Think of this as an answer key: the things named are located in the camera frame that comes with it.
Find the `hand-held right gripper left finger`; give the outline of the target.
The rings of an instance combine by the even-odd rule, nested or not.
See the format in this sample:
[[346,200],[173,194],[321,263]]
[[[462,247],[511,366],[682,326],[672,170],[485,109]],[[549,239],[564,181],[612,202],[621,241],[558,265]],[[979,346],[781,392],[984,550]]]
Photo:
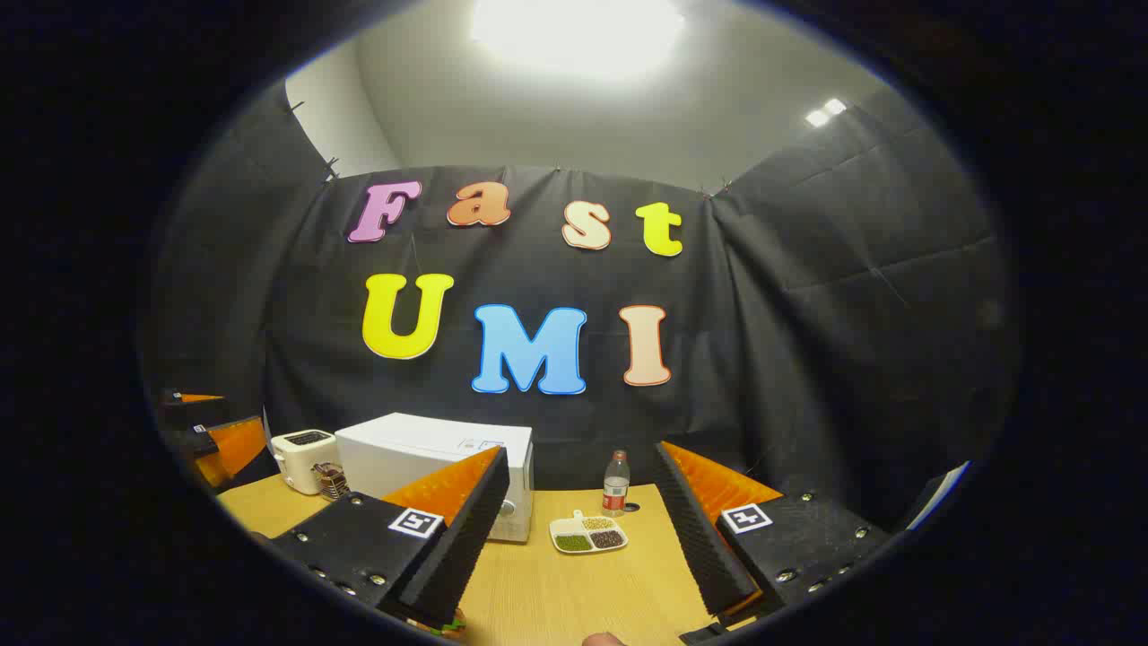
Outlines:
[[509,490],[488,449],[391,495],[349,492],[271,538],[316,583],[402,620],[452,620]]

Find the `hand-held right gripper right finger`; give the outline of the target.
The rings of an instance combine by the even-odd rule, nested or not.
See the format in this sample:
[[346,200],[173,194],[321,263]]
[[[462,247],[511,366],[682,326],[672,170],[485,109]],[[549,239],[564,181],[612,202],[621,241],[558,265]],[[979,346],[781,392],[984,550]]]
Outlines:
[[668,441],[653,483],[701,605],[723,623],[819,597],[891,538],[829,496],[782,493]]

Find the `white microwave oven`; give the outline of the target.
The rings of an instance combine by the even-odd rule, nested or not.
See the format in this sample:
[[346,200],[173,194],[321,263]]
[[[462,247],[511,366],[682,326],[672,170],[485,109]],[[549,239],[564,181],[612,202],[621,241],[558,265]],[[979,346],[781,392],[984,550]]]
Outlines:
[[391,413],[334,433],[350,490],[382,496],[461,459],[503,447],[509,490],[492,524],[492,540],[527,543],[532,532],[534,478],[532,429],[467,423]]

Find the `white toaster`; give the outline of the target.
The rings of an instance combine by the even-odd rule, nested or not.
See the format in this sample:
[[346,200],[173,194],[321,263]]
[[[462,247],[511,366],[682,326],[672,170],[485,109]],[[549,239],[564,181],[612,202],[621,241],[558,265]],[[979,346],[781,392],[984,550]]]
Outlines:
[[270,447],[284,482],[300,495],[320,495],[315,465],[339,462],[336,438],[328,431],[307,429],[274,436]]

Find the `red label water bottle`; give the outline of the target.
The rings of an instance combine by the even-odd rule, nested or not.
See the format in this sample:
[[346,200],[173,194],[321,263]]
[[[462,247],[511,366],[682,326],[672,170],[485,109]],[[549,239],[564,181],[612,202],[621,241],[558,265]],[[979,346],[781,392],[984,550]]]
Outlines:
[[606,517],[618,517],[625,514],[631,468],[627,450],[614,450],[605,468],[600,511]]

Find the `white divided dish of beans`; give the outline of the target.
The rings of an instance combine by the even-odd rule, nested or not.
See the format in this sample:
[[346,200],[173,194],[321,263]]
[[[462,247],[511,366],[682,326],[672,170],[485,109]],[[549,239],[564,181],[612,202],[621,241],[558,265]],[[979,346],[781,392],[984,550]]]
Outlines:
[[571,517],[554,519],[548,527],[551,544],[563,554],[592,554],[625,548],[629,539],[615,519],[585,516],[574,511]]

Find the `black backdrop cloth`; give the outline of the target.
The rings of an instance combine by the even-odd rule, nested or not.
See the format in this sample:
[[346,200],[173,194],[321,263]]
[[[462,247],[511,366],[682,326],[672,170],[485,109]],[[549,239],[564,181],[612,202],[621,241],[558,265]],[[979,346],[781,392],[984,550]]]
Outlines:
[[321,180],[300,127],[235,137],[157,229],[153,388],[272,431],[393,412],[529,426],[534,483],[647,483],[657,441],[891,530],[979,458],[1021,363],[992,217],[879,89],[718,195],[584,170]]

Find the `large ceiling light panel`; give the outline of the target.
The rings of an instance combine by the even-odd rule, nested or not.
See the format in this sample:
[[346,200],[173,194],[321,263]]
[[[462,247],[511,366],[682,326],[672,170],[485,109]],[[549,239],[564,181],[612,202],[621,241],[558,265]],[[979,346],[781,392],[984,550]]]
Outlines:
[[660,65],[684,25],[670,0],[476,0],[470,37],[546,73],[615,78]]

